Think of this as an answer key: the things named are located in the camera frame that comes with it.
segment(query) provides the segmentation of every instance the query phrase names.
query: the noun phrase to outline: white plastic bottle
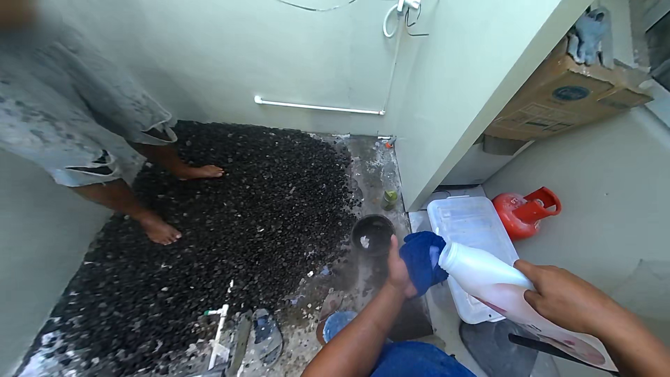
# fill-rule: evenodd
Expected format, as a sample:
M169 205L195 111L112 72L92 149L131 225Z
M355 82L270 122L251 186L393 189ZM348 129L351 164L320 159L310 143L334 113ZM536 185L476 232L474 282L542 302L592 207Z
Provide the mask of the white plastic bottle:
M607 370L616 366L604 345L595 337L568 331L538 314L523 298L533 283L521 271L484 250L451 242L440 254L438 264L450 278L507 319L522 325L540 340L591 365Z

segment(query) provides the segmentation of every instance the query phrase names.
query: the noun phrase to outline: man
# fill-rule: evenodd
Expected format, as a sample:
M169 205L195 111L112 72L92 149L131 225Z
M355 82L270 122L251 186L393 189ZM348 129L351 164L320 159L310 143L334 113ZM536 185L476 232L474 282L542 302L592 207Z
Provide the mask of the man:
M391 238L388 265L389 277L377 296L321 349L302 376L474 377L434 345L416 341L386 343L403 301L417 294L405 260L399 256L395 236ZM556 325L597 337L622 376L668 375L668 349L634 314L601 290L555 266L535 266L517 260L515 267L537 289L525 292L526 301Z
M105 133L123 137L181 180L191 167L170 146L175 120L45 3L0 0L0 147L35 162L84 198L137 220L154 242L182 234L145 208L121 179Z

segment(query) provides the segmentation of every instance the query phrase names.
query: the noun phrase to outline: red gas cylinder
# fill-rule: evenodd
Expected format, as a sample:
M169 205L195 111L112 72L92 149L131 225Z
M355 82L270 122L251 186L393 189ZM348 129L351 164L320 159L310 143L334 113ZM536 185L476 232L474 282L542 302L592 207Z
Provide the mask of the red gas cylinder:
M493 206L512 241L534 236L540 229L540 220L561 213L561 201L546 187L525 197L500 194L493 198Z

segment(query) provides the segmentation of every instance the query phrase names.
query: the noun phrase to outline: clear plastic box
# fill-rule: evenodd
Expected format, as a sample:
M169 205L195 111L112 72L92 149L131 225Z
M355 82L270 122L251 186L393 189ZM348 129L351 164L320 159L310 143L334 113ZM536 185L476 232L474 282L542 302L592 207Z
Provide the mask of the clear plastic box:
M512 266L519 259L493 203L486 197L451 197L428 204L428 218L435 234L448 236L471 248L490 252ZM467 294L451 277L447 279L458 315L472 325L504 319L493 309Z

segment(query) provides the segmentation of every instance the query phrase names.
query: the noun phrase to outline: gravel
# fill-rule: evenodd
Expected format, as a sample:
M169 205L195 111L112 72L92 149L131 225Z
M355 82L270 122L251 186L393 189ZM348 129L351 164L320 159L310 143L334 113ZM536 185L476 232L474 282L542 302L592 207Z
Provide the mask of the gravel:
M52 343L64 346L49 356L63 366L77 349L82 365L100 360L114 376L167 373L168 353L212 337L198 324L203 311L278 309L309 271L342 254L355 220L346 150L252 125L181 121L175 131L184 160L226 175L179 181L144 167L137 196L184 236L161 246L133 220L110 218L41 332L60 334Z

